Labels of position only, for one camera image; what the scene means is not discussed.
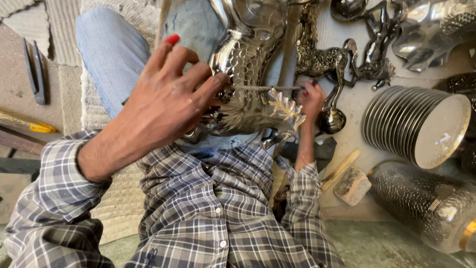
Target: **concrete block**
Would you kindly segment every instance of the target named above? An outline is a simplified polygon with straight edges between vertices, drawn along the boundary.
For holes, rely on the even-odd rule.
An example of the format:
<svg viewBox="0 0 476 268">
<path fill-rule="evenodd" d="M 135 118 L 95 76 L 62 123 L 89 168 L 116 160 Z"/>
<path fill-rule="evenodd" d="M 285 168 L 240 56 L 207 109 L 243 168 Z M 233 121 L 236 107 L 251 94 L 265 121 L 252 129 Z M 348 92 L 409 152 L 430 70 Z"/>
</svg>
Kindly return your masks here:
<svg viewBox="0 0 476 268">
<path fill-rule="evenodd" d="M 347 204 L 355 206 L 371 186 L 372 184 L 362 170 L 350 167 L 334 187 L 334 194 Z"/>
</svg>

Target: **gold band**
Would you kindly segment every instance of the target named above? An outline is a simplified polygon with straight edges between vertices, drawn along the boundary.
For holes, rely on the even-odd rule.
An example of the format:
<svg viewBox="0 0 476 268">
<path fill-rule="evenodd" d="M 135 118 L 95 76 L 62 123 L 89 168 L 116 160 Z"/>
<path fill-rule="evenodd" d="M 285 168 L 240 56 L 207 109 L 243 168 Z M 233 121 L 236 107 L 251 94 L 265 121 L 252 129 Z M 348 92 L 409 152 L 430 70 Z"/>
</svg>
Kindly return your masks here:
<svg viewBox="0 0 476 268">
<path fill-rule="evenodd" d="M 468 243 L 469 238 L 471 235 L 476 231 L 476 219 L 474 219 L 468 226 L 466 226 L 466 230 L 463 233 L 463 236 L 461 237 L 461 240 L 459 241 L 459 247 L 462 250 L 466 249 L 466 244 Z"/>
</svg>

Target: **green floor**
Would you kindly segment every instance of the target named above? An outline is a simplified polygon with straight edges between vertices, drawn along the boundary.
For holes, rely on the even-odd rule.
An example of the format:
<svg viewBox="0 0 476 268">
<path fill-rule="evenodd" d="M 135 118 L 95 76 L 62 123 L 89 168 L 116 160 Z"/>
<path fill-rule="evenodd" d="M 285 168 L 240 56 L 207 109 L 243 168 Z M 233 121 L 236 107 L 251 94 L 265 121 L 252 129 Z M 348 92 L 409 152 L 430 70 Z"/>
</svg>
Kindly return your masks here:
<svg viewBox="0 0 476 268">
<path fill-rule="evenodd" d="M 0 225 L 0 238 L 3 238 L 4 227 Z M 326 229 L 348 268 L 476 267 L 476 253 L 440 253 L 397 222 L 328 220 Z M 134 254 L 138 244 L 139 237 L 135 235 L 104 244 L 99 249 L 119 268 Z M 5 257 L 6 250 L 2 247 L 0 268 L 10 263 Z"/>
</svg>

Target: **metal vase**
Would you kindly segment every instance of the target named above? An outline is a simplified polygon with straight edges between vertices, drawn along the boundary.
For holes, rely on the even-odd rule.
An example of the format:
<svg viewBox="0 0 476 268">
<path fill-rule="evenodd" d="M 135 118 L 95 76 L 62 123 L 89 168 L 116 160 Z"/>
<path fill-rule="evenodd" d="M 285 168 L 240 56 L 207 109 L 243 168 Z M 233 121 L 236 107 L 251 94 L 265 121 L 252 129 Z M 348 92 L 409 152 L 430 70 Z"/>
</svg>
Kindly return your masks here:
<svg viewBox="0 0 476 268">
<path fill-rule="evenodd" d="M 370 103 L 362 132 L 371 146 L 431 169 L 456 150 L 470 115 L 471 103 L 463 95 L 394 86 Z"/>
<path fill-rule="evenodd" d="M 369 193 L 430 247 L 476 251 L 476 184 L 412 165 L 386 162 L 368 175 Z"/>
</svg>

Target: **stack of plates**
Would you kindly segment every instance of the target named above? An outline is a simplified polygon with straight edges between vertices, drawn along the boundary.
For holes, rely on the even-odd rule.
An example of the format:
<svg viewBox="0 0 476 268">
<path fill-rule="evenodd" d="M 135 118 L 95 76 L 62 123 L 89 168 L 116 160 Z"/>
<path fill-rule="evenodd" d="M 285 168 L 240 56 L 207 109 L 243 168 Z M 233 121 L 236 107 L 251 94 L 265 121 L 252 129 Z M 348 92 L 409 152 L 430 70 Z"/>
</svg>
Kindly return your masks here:
<svg viewBox="0 0 476 268">
<path fill-rule="evenodd" d="M 362 131 L 373 147 L 434 168 L 456 150 L 470 114 L 471 104 L 463 95 L 394 86 L 370 103 Z"/>
</svg>

